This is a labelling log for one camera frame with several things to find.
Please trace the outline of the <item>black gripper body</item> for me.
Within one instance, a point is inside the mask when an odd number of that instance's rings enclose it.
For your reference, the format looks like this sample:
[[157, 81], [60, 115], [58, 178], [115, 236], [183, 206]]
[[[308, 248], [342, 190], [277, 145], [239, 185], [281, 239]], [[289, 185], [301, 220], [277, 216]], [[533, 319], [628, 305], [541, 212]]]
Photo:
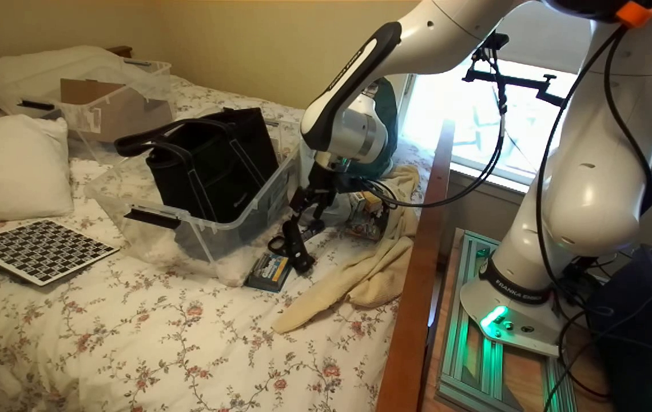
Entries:
[[308, 183], [295, 190], [289, 206], [294, 212], [290, 223], [326, 224], [326, 212], [334, 203], [338, 174], [332, 168], [313, 162]]

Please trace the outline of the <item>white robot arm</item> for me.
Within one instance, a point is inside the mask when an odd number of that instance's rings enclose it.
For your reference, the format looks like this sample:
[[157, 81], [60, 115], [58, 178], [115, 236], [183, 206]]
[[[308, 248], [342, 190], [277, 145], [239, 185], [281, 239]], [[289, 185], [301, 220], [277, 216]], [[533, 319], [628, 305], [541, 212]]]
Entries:
[[[453, 68], [523, 3], [418, 0], [381, 26], [304, 113], [301, 134], [313, 168], [294, 208], [327, 208], [338, 192], [337, 166], [378, 158], [385, 127], [370, 110], [349, 110], [357, 95], [392, 73]], [[579, 257], [628, 245], [652, 195], [652, 0], [547, 3], [589, 18], [592, 42], [558, 145], [487, 268], [457, 298], [485, 336], [553, 358], [564, 328], [551, 306], [553, 280]]]

